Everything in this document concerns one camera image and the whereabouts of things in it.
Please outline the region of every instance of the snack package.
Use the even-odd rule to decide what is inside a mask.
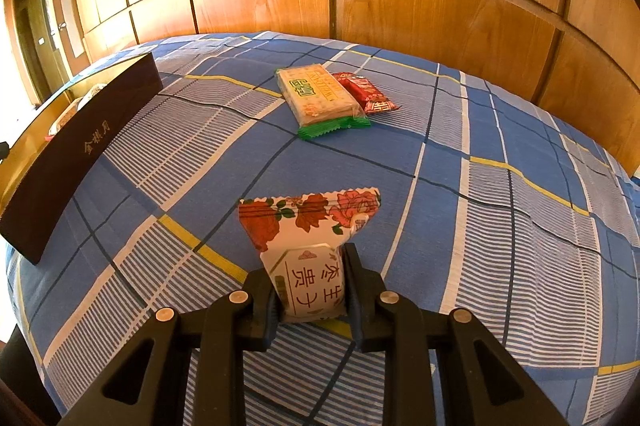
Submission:
[[[80,104],[81,100],[82,98],[74,99],[73,102],[66,107],[66,109],[60,114],[60,117],[58,117],[56,121],[51,125],[51,128],[49,128],[49,135],[45,137],[45,140],[50,141],[56,135],[56,133],[60,131],[60,128],[62,128],[62,126],[69,122],[71,117],[78,113],[78,105]]]
[[[353,95],[366,115],[399,108],[366,77],[351,72],[335,72],[331,75]]]
[[[105,86],[107,86],[105,83],[103,82],[99,82],[98,84],[94,84],[91,89],[84,94],[84,97],[82,97],[82,100],[80,101],[80,104],[78,105],[78,109],[82,109],[82,107],[87,104],[89,101],[91,101],[92,98],[94,98],[96,95],[98,95],[98,92],[104,88]]]
[[[358,102],[321,64],[283,68],[276,76],[300,124],[300,138],[307,140],[340,128],[371,126]]]
[[[380,192],[375,187],[240,200],[240,223],[276,288],[284,321],[346,313],[339,248],[379,207]]]

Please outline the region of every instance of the red rose print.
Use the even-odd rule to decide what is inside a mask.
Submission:
[[[376,194],[371,191],[359,193],[356,190],[338,193],[338,205],[332,205],[329,215],[342,227],[351,227],[351,218],[358,213],[365,213],[369,218],[375,215],[379,207]]]
[[[241,203],[238,208],[240,223],[260,252],[267,250],[267,242],[280,232],[277,211],[266,202]]]
[[[298,205],[298,217],[296,226],[311,231],[311,226],[320,227],[320,220],[326,218],[326,207],[329,201],[322,195],[309,195],[306,200]]]

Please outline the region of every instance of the floral snack wrapper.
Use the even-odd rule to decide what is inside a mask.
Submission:
[[[346,313],[340,246],[377,213],[375,187],[240,200],[240,223],[276,288],[284,321]]]

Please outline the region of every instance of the door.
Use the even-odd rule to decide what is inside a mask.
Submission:
[[[14,19],[31,82],[44,102],[69,80],[46,0],[14,0]]]
[[[89,66],[89,58],[82,44],[82,25],[76,0],[48,0],[53,8],[52,31],[60,42],[62,59],[73,77]]]

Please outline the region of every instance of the green wrapper edge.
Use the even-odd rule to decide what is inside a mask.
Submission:
[[[302,126],[298,129],[298,137],[309,140],[314,137],[324,135],[330,131],[345,128],[366,128],[371,126],[371,121],[366,117],[338,117],[328,121],[317,122],[309,126]]]

